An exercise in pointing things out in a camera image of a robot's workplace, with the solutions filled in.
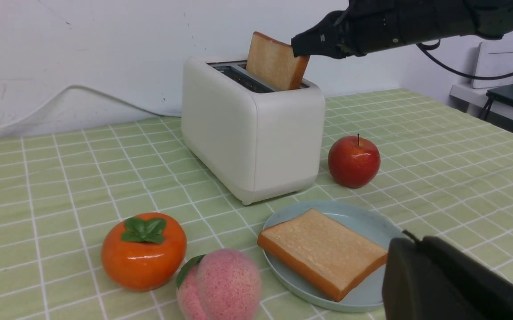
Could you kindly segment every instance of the plate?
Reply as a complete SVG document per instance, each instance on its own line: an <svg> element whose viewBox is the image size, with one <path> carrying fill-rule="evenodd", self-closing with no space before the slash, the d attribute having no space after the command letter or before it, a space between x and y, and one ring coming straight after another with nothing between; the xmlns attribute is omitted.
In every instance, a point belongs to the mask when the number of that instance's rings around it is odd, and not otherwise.
<svg viewBox="0 0 513 320"><path fill-rule="evenodd" d="M309 201L291 204L274 213L266 221L264 228L291 220L310 208L331 217L335 221L389 249L391 239L405 237L386 217L336 201ZM370 312L383 306L383 277L385 265L369 275L358 287L354 288L340 302L330 300L325 294L314 288L307 280L285 266L278 259L265 252L265 258L276 278L293 294L316 306L336 312Z"/></svg>

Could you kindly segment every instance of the toaster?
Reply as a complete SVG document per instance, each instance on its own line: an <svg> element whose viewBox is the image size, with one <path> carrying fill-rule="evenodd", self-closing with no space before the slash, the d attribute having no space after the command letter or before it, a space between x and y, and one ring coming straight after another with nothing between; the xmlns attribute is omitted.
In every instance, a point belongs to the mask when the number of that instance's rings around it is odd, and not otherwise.
<svg viewBox="0 0 513 320"><path fill-rule="evenodd" d="M246 60L184 64L184 144L243 205L315 182L325 97L304 79L279 91L246 71Z"/></svg>

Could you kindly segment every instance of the apple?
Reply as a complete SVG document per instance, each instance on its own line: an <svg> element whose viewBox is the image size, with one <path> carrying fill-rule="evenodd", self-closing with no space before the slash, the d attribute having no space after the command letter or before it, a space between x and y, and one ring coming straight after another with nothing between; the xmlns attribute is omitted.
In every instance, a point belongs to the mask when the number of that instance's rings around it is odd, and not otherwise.
<svg viewBox="0 0 513 320"><path fill-rule="evenodd" d="M375 178L380 166L381 156L376 145L359 134L340 138L328 153L329 173L344 187L365 186Z"/></svg>

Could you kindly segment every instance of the toast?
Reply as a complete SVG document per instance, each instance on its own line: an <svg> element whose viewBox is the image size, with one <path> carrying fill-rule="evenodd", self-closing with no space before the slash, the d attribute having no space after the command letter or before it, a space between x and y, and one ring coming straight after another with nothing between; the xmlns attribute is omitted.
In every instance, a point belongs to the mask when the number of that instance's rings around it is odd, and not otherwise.
<svg viewBox="0 0 513 320"><path fill-rule="evenodd" d="M246 70L280 91L298 89L310 56L294 57L289 44L260 32L252 34Z"/></svg>
<svg viewBox="0 0 513 320"><path fill-rule="evenodd" d="M256 243L335 302L387 263L385 249L314 208L263 229Z"/></svg>

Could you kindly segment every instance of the persimmon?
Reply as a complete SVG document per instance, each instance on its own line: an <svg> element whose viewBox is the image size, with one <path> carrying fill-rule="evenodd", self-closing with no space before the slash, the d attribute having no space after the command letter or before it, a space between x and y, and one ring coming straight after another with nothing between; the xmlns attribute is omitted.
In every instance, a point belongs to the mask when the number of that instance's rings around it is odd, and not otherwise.
<svg viewBox="0 0 513 320"><path fill-rule="evenodd" d="M106 275L125 289L144 292L164 285L185 258L181 225L159 212L121 221L106 235L100 251Z"/></svg>

